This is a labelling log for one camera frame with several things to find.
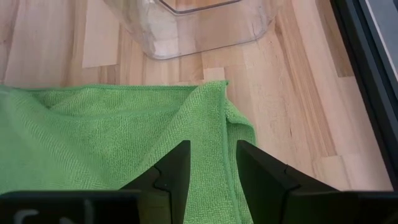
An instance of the wooden floor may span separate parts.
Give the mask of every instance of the wooden floor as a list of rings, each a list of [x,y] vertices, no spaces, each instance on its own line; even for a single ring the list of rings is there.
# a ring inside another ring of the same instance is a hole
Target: wooden floor
[[[328,1],[286,0],[258,41],[166,61],[146,57],[100,0],[0,1],[5,85],[224,79],[263,150],[338,189],[392,189]]]

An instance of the transparent plastic bin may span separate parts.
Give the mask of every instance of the transparent plastic bin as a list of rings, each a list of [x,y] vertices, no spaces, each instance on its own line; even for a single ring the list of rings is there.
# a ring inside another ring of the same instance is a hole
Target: transparent plastic bin
[[[143,51],[168,59],[261,37],[283,0],[104,0]]]

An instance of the green microfiber cloth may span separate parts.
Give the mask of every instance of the green microfiber cloth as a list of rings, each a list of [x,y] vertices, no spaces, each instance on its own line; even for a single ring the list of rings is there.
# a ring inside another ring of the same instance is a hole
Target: green microfiber cloth
[[[120,189],[190,140],[185,223],[252,223],[235,152],[254,130],[225,88],[0,86],[0,194]]]

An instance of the black plastic part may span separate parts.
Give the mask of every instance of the black plastic part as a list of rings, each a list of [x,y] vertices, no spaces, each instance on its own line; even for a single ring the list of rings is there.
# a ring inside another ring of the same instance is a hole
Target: black plastic part
[[[384,159],[398,190],[398,83],[364,0],[331,0]]]
[[[183,141],[122,189],[168,192],[172,223],[183,223],[190,182],[190,141]]]
[[[339,192],[246,141],[236,160],[254,224],[398,223],[398,193]]]
[[[11,192],[0,195],[0,223],[183,223],[190,142],[183,141],[118,191]]]
[[[394,4],[396,5],[397,11],[398,11],[398,0],[394,0]]]

